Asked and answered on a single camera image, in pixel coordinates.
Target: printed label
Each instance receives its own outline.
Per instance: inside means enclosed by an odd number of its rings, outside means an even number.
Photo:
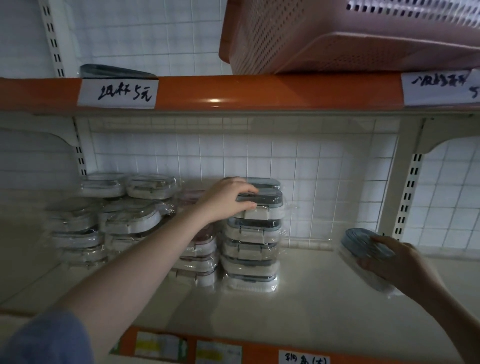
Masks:
[[[407,106],[480,103],[480,70],[402,74]]]
[[[185,360],[187,358],[187,341],[174,335],[137,333],[135,355],[147,358]]]
[[[78,106],[121,109],[154,109],[158,80],[132,78],[86,78]]]
[[[195,364],[241,364],[241,346],[197,341]]]
[[[278,364],[299,363],[299,364],[330,364],[330,357],[319,354],[306,354],[303,352],[278,351]]]

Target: blue sleeve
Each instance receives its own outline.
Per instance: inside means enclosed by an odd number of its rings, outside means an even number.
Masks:
[[[47,311],[18,330],[0,350],[0,364],[93,364],[90,339],[70,311]]]

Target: person's left hand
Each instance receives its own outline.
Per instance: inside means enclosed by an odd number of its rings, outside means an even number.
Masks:
[[[202,209],[207,222],[211,223],[256,208],[255,202],[236,201],[238,194],[246,192],[257,193],[258,189],[244,178],[227,177],[210,187],[195,205]]]

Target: person's right hand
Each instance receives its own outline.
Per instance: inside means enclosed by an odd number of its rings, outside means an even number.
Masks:
[[[227,177],[210,187],[195,205],[202,209],[207,223],[211,223],[256,208],[255,202],[236,201],[238,194],[246,192],[258,193],[258,189],[244,178]]]
[[[375,242],[390,248],[395,256],[383,260],[361,258],[358,264],[392,283],[411,299],[418,301],[431,288],[443,288],[444,284],[435,268],[408,243],[400,243],[389,236],[372,236]]]

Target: shelf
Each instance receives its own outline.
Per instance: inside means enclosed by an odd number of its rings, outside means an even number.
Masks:
[[[78,78],[0,79],[0,110],[72,114]],[[403,109],[400,73],[159,77],[158,111]]]

